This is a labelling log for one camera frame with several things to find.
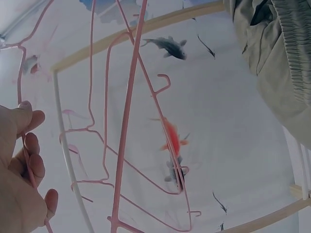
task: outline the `hand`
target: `hand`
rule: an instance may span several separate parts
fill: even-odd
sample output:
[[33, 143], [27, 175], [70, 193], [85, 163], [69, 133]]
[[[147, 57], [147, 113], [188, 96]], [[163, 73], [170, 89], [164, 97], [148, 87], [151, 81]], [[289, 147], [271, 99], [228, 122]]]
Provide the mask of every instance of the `hand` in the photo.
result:
[[[23, 149], [13, 156], [17, 138], [43, 123], [42, 111], [32, 111], [28, 101], [19, 108], [0, 105], [0, 233], [29, 233], [52, 218], [58, 202], [56, 190], [50, 189], [45, 199], [31, 186]], [[30, 167], [36, 184], [44, 178], [45, 168], [39, 155], [39, 142], [33, 133], [25, 137]]]

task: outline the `wooden stick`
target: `wooden stick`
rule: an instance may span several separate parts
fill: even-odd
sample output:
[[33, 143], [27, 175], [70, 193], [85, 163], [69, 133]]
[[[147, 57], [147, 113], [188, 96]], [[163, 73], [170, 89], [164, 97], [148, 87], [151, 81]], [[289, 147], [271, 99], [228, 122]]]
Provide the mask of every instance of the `wooden stick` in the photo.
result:
[[[179, 11], [175, 11], [172, 13], [169, 13], [164, 16], [152, 18], [144, 23], [144, 27], [142, 30], [142, 33], [148, 33], [153, 30], [163, 28], [166, 26], [169, 26], [174, 23], [178, 23], [181, 21], [185, 21], [190, 18], [198, 17], [198, 16], [203, 16], [211, 13], [216, 13], [220, 11], [224, 11], [224, 5], [223, 1], [219, 0], [216, 2], [212, 3], [206, 3], [206, 4], [201, 4], [198, 6], [194, 7], [189, 7], [185, 8]], [[132, 34], [133, 36], [135, 35], [136, 32], [136, 26], [131, 27]], [[120, 32], [114, 33], [110, 36], [107, 36], [93, 44], [93, 54], [97, 54], [109, 47], [111, 42], [121, 33], [125, 32], [126, 30], [122, 30]], [[122, 43], [124, 41], [128, 40], [128, 37], [125, 36], [122, 39], [118, 41], [119, 43]], [[51, 67], [51, 72], [60, 72], [62, 70], [65, 70], [69, 68], [70, 66], [73, 66], [74, 64], [86, 59], [89, 57], [89, 46], [84, 47], [83, 49], [75, 52], [74, 54], [64, 58], [60, 62], [56, 63]]]
[[299, 210], [302, 210], [309, 206], [311, 204], [311, 199], [303, 200], [300, 199], [280, 210], [277, 210], [269, 215], [266, 215], [264, 217], [260, 217], [256, 220], [250, 221], [248, 223], [244, 223], [240, 226], [233, 227], [224, 231], [220, 231], [217, 233], [251, 233], [254, 231], [257, 231], [259, 229], [262, 229], [264, 227], [267, 227], [269, 225], [272, 225], [282, 219], [287, 218], [290, 215], [293, 215], [294, 213], [298, 212]]
[[298, 186], [296, 184], [291, 184], [290, 185], [290, 191], [293, 197], [297, 198], [297, 199], [301, 199], [302, 198], [302, 188], [301, 186]]

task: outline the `pink wire frame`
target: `pink wire frame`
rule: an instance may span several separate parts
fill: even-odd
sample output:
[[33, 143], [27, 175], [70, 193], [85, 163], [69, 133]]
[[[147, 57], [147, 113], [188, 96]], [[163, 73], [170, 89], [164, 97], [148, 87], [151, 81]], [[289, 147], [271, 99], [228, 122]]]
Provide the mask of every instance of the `pink wire frame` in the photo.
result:
[[[50, 0], [49, 3], [46, 5], [46, 7], [44, 8], [44, 10], [42, 11], [33, 31], [30, 33], [30, 35], [24, 39], [22, 39], [20, 42], [15, 43], [15, 44], [7, 44], [5, 45], [2, 49], [10, 49], [10, 48], [19, 48], [20, 50], [22, 50], [22, 59], [21, 59], [21, 64], [19, 67], [19, 73], [18, 73], [18, 79], [17, 79], [17, 99], [18, 99], [18, 104], [20, 104], [22, 102], [22, 97], [21, 97], [21, 76], [22, 76], [22, 67], [23, 64], [25, 62], [26, 59], [26, 48], [22, 45], [24, 42], [28, 41], [29, 39], [31, 39], [34, 35], [34, 33], [36, 32], [39, 24], [42, 21], [42, 18], [44, 16], [44, 14], [46, 13], [47, 9], [50, 7], [50, 5], [54, 2], [54, 0]], [[155, 101], [157, 110], [160, 114], [160, 120], [162, 123], [162, 126], [164, 128], [164, 133], [166, 135], [167, 141], [168, 141], [168, 146], [170, 149], [170, 156], [171, 159], [173, 161], [173, 166], [174, 169], [176, 170], [176, 172], [179, 172], [179, 175], [182, 176], [180, 168], [181, 166], [179, 165], [179, 163], [176, 160], [176, 155], [173, 149], [173, 145], [170, 139], [170, 136], [168, 134], [168, 130], [166, 128], [166, 125], [164, 124], [164, 116], [162, 114], [162, 111], [160, 109], [159, 103], [157, 101], [157, 95], [161, 92], [163, 92], [164, 90], [168, 89], [171, 86], [171, 81], [170, 78], [166, 75], [166, 74], [158, 74], [158, 77], [163, 77], [167, 80], [168, 84], [167, 86], [159, 89], [158, 91], [154, 91], [150, 79], [148, 77], [147, 71], [145, 69], [145, 66], [143, 64], [142, 58], [138, 52], [139, 50], [139, 44], [140, 44], [140, 38], [141, 38], [141, 34], [142, 34], [142, 27], [143, 27], [143, 23], [144, 23], [144, 15], [145, 15], [145, 10], [146, 10], [146, 5], [147, 5], [147, 0], [143, 0], [143, 4], [141, 7], [141, 12], [139, 14], [139, 18], [138, 18], [138, 25], [137, 25], [137, 32], [136, 32], [136, 40], [134, 40], [133, 35], [132, 35], [132, 31], [128, 25], [127, 19], [125, 17], [124, 11], [121, 7], [121, 4], [119, 2], [119, 0], [116, 0], [116, 3], [118, 4], [120, 13], [123, 17], [124, 23], [127, 27], [127, 32], [121, 34], [120, 36], [118, 36], [113, 42], [112, 44], [109, 46], [108, 48], [108, 52], [107, 52], [107, 61], [106, 61], [106, 73], [105, 73], [105, 99], [104, 99], [104, 139], [103, 137], [99, 134], [98, 131], [95, 130], [90, 130], [91, 127], [93, 127], [95, 125], [95, 119], [91, 110], [91, 98], [92, 98], [92, 83], [93, 83], [93, 26], [94, 26], [94, 12], [95, 12], [95, 5], [96, 5], [96, 0], [93, 0], [93, 4], [92, 4], [92, 21], [91, 21], [91, 30], [90, 30], [90, 88], [89, 88], [89, 100], [88, 100], [88, 111], [90, 113], [91, 116], [91, 120], [92, 123], [90, 125], [88, 125], [87, 127], [83, 128], [83, 129], [69, 129], [67, 131], [65, 131], [64, 133], [72, 133], [72, 132], [89, 132], [89, 133], [95, 133], [100, 140], [103, 142], [104, 144], [104, 154], [103, 154], [103, 168], [104, 171], [106, 173], [106, 178], [103, 178], [101, 180], [97, 180], [97, 181], [77, 181], [77, 183], [97, 183], [97, 184], [104, 184], [104, 185], [108, 185], [110, 187], [114, 188], [114, 203], [113, 203], [113, 210], [112, 210], [112, 216], [107, 217], [107, 219], [111, 222], [111, 232], [112, 233], [116, 233], [117, 232], [117, 228], [118, 227], [123, 227], [125, 229], [128, 229], [129, 231], [135, 232], [135, 233], [141, 233], [142, 231], [140, 231], [137, 228], [134, 228], [122, 221], [120, 221], [119, 219], [119, 204], [120, 204], [120, 197], [124, 198], [126, 201], [128, 201], [130, 204], [134, 205], [135, 207], [137, 207], [138, 209], [140, 209], [142, 212], [144, 212], [145, 214], [149, 215], [150, 217], [154, 218], [155, 220], [159, 221], [160, 223], [164, 224], [165, 226], [176, 230], [178, 232], [189, 232], [192, 230], [192, 220], [191, 220], [191, 213], [199, 213], [196, 216], [200, 216], [201, 212], [200, 211], [191, 211], [190, 210], [190, 205], [189, 205], [189, 200], [188, 200], [188, 196], [187, 196], [187, 191], [186, 191], [186, 186], [184, 181], [182, 180], [182, 185], [184, 187], [184, 193], [185, 193], [185, 197], [186, 197], [186, 201], [187, 201], [187, 207], [188, 207], [188, 211], [187, 213], [189, 214], [189, 221], [190, 221], [190, 228], [187, 230], [181, 230], [181, 229], [176, 229], [172, 226], [170, 226], [169, 224], [163, 222], [162, 220], [160, 220], [159, 218], [153, 216], [152, 214], [150, 214], [149, 212], [145, 211], [143, 208], [141, 208], [140, 206], [136, 205], [135, 203], [133, 203], [131, 200], [129, 200], [128, 198], [126, 198], [125, 196], [123, 196], [121, 194], [121, 177], [122, 177], [122, 167], [123, 167], [123, 163], [126, 162], [131, 168], [133, 168], [138, 174], [140, 174], [142, 177], [144, 177], [146, 180], [148, 180], [149, 182], [151, 182], [155, 187], [159, 188], [160, 190], [162, 190], [164, 193], [166, 194], [170, 194], [170, 195], [178, 195], [181, 193], [181, 185], [179, 183], [179, 180], [177, 180], [177, 184], [179, 187], [179, 191], [177, 193], [174, 192], [169, 192], [164, 190], [162, 187], [160, 187], [159, 185], [157, 185], [155, 182], [153, 182], [152, 180], [150, 180], [147, 176], [145, 176], [142, 172], [140, 172], [137, 168], [135, 168], [132, 164], [130, 164], [128, 161], [126, 161], [124, 159], [124, 149], [125, 149], [125, 143], [126, 143], [126, 134], [127, 134], [127, 127], [128, 127], [128, 119], [129, 119], [129, 111], [130, 111], [130, 104], [131, 104], [131, 96], [132, 96], [132, 92], [133, 92], [133, 85], [134, 85], [134, 76], [135, 76], [135, 71], [136, 71], [136, 65], [137, 65], [137, 59], [139, 60], [139, 63], [141, 65], [141, 68], [143, 70], [144, 76], [146, 78], [147, 84], [150, 88], [152, 97]], [[131, 62], [131, 68], [130, 68], [130, 75], [129, 75], [129, 81], [128, 81], [128, 89], [127, 89], [127, 96], [126, 96], [126, 102], [125, 102], [125, 108], [124, 108], [124, 115], [123, 115], [123, 121], [122, 121], [122, 129], [121, 129], [121, 139], [120, 139], [120, 145], [119, 145], [119, 152], [116, 153], [112, 148], [110, 148], [107, 144], [107, 99], [108, 99], [108, 73], [109, 73], [109, 59], [110, 59], [110, 53], [111, 53], [111, 49], [112, 47], [116, 44], [117, 40], [119, 40], [122, 36], [128, 36], [129, 39], [131, 40], [132, 44], [134, 45], [134, 51], [133, 51], [133, 57], [132, 57], [132, 62]], [[23, 139], [23, 143], [24, 143], [24, 139], [25, 139], [25, 134], [22, 135], [22, 139]], [[35, 179], [34, 179], [34, 175], [30, 169], [29, 166], [29, 154], [27, 153], [27, 150], [25, 148], [25, 145], [23, 144], [24, 147], [24, 154], [25, 154], [25, 159], [26, 159], [26, 165], [27, 165], [27, 169], [28, 172], [30, 174], [30, 180], [32, 183], [32, 186], [37, 189], [36, 183], [35, 183]], [[108, 170], [106, 168], [105, 165], [105, 157], [106, 157], [106, 151], [107, 149], [109, 149], [110, 151], [112, 151], [115, 155], [118, 156], [118, 161], [117, 161], [117, 169], [116, 169], [116, 182], [115, 185], [111, 184], [111, 183], [105, 183], [104, 181], [107, 181], [109, 179], [109, 173]], [[49, 233], [52, 233], [52, 229], [51, 226], [48, 222], [48, 220], [45, 220], [45, 225], [47, 227], [47, 230]]]
[[[50, 0], [49, 3], [44, 7], [37, 23], [35, 24], [35, 27], [33, 29], [33, 31], [29, 34], [29, 36], [27, 36], [26, 38], [22, 39], [20, 42], [17, 42], [17, 43], [14, 43], [14, 44], [7, 44], [5, 45], [3, 48], [0, 48], [0, 50], [3, 50], [3, 49], [11, 49], [11, 48], [19, 48], [20, 50], [22, 50], [22, 59], [21, 59], [21, 63], [20, 63], [20, 66], [19, 66], [19, 72], [18, 72], [18, 78], [17, 78], [17, 103], [20, 104], [22, 102], [22, 92], [21, 92], [21, 76], [22, 76], [22, 68], [23, 68], [23, 65], [25, 63], [25, 60], [26, 60], [26, 48], [22, 45], [24, 42], [30, 40], [33, 35], [35, 34], [35, 32], [37, 31], [38, 27], [39, 27], [39, 24], [41, 23], [41, 20], [44, 16], [44, 14], [46, 13], [46, 11], [48, 10], [49, 6], [54, 2], [54, 0]], [[22, 137], [22, 140], [23, 140], [23, 150], [24, 150], [24, 155], [25, 155], [25, 160], [26, 160], [26, 166], [27, 166], [27, 170], [28, 170], [28, 173], [29, 173], [29, 177], [30, 177], [30, 181], [31, 181], [31, 184], [33, 186], [34, 189], [37, 190], [37, 185], [36, 185], [36, 182], [35, 182], [35, 177], [34, 177], [34, 174], [29, 166], [29, 154], [27, 152], [27, 149], [25, 147], [25, 133], [22, 133], [21, 135]], [[46, 218], [45, 221], [44, 221], [44, 224], [48, 230], [49, 233], [53, 233], [52, 231], [52, 228], [49, 224], [49, 221], [48, 219]]]

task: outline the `gray cloth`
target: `gray cloth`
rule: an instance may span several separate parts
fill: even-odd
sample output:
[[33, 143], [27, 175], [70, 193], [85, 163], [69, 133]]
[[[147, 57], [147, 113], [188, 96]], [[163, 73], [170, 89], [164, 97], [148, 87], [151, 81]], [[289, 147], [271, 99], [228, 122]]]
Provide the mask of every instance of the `gray cloth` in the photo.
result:
[[224, 5], [232, 16], [242, 55], [258, 77], [257, 88], [263, 100], [279, 122], [311, 149], [311, 108], [306, 104], [311, 100], [311, 34], [305, 36], [311, 25], [306, 23], [311, 9], [305, 0], [268, 0], [258, 10], [262, 2], [224, 0]]

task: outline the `fingernail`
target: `fingernail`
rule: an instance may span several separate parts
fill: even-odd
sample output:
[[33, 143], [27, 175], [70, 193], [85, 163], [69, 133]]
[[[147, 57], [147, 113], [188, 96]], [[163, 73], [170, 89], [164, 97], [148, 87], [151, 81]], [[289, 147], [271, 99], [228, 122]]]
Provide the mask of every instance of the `fingernail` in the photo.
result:
[[29, 108], [31, 108], [31, 104], [29, 101], [26, 100], [26, 101], [23, 101], [22, 103], [20, 103], [18, 105], [18, 107], [21, 109], [29, 109]]

